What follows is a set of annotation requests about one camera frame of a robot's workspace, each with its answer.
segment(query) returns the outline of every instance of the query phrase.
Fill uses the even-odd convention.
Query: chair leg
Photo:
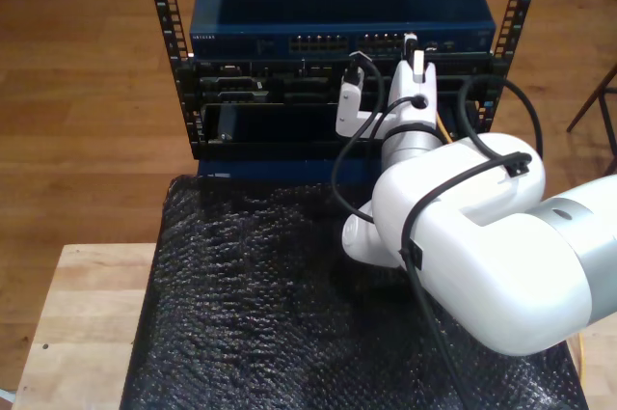
[[[600,92],[600,95],[598,96],[598,102],[600,103],[600,110],[602,111],[602,119],[604,121],[606,135],[608,135],[608,143],[610,144],[610,150],[614,156],[617,156],[617,139],[615,139],[613,123],[610,121],[610,113],[608,113],[608,106],[606,106],[606,98],[604,97],[604,91]]]
[[[606,168],[606,172],[604,172],[604,176],[610,176],[612,174],[615,173],[615,171],[617,171],[617,156],[615,156],[612,160],[612,162],[608,165],[608,168]]]
[[[572,129],[575,128],[575,125],[577,125],[578,121],[580,121],[580,119],[585,115],[585,113],[589,110],[591,105],[594,104],[594,101],[596,101],[600,93],[606,88],[606,86],[610,83],[610,81],[613,80],[613,77],[615,77],[616,74],[617,74],[617,63],[615,64],[615,66],[612,67],[612,69],[604,77],[604,79],[598,85],[598,87],[596,87],[596,90],[594,90],[593,94],[591,94],[589,98],[587,98],[587,101],[585,101],[585,104],[582,105],[582,107],[578,111],[575,118],[572,120],[570,125],[568,125],[568,128],[566,129],[567,132],[571,132]]]

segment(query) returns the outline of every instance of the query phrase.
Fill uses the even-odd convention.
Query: cable clip
[[[529,162],[531,162],[531,157],[529,157],[528,161],[523,160],[521,162],[515,162],[514,164],[508,164],[503,167],[505,167],[508,176],[513,178],[522,176],[523,174],[527,174],[529,172],[529,168],[527,167],[527,164],[529,164]]]
[[[401,248],[398,254],[403,257],[403,260],[409,256],[409,259],[412,260],[416,268],[418,270],[422,269],[422,250],[412,239],[409,240],[409,247]]]

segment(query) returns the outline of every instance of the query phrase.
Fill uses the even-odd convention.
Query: wooden floor
[[[506,0],[489,2],[500,22]],[[617,58],[616,22],[615,0],[533,0],[510,77],[538,107],[549,194],[609,162],[597,108],[564,131]],[[530,139],[508,97],[495,129]],[[0,0],[0,388],[63,245],[154,241],[169,181],[196,167],[152,0]]]

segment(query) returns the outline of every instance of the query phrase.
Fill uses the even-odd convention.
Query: blue network switch
[[[397,56],[413,31],[427,50],[487,52],[495,23],[486,0],[196,0],[198,60]]]

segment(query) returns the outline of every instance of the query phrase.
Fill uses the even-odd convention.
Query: yellow cable
[[[442,117],[440,116],[439,113],[437,113],[437,127],[440,128],[440,132],[445,137],[445,140],[447,141],[447,143],[452,143],[452,137],[450,137],[450,134],[447,133],[447,130],[445,129],[445,126],[443,125],[443,122],[442,122]]]
[[[578,333],[578,349],[580,349],[580,357],[578,358],[578,378],[580,379],[580,386],[585,387],[585,369],[587,364],[585,363],[585,346],[582,335]]]

